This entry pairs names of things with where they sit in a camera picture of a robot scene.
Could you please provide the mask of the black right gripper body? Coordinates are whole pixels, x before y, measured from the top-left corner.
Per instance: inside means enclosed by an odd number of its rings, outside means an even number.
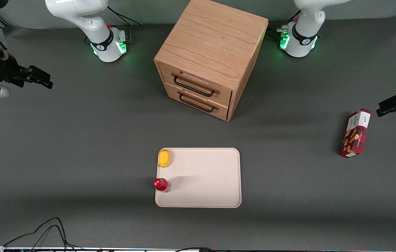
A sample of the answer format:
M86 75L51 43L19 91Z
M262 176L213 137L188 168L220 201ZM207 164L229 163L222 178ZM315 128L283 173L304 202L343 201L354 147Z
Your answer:
M19 72L19 65L17 60L11 54L8 55L7 60L3 60L1 57L3 53L0 52L0 82L11 83L15 86L19 86L18 82L14 80L15 72Z

